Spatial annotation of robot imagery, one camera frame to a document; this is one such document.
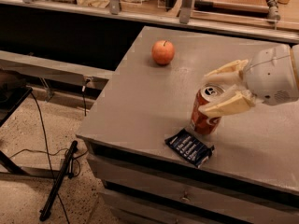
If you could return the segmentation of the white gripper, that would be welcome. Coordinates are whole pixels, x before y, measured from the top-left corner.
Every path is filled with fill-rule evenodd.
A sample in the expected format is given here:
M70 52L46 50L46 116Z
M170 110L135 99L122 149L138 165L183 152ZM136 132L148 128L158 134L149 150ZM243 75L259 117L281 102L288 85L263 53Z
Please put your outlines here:
M248 90L236 86L243 85L244 80ZM209 118L249 111L256 104L256 96L266 105L295 102L299 99L299 45L281 44L264 49L250 62L232 61L205 74L203 83L233 85L198 108Z

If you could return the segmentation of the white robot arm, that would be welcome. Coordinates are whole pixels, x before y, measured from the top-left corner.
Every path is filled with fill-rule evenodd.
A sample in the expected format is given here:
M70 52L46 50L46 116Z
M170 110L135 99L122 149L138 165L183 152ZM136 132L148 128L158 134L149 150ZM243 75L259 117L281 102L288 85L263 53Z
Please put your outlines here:
M250 60L227 63L202 79L225 92L199 107L209 118L243 113L257 104L281 105L299 99L299 45L264 49Z

